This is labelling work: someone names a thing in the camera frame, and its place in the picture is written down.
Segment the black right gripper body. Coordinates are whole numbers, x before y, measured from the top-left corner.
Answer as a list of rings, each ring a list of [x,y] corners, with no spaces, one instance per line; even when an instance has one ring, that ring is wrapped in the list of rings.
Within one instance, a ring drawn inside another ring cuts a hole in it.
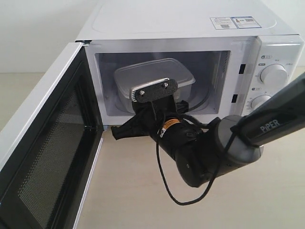
[[[175,102],[172,95],[144,103],[132,102],[135,124],[141,133],[149,135],[169,157],[195,141],[208,128],[193,116],[187,101]]]

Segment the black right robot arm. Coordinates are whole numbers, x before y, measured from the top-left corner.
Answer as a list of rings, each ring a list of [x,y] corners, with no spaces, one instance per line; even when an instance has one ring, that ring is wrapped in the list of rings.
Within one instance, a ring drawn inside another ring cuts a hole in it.
[[[176,163],[184,182],[199,187],[257,161],[263,146],[305,126],[305,77],[298,76],[248,115],[203,124],[176,103],[175,80],[163,78],[131,89],[135,115],[112,128],[115,139],[149,136]]]

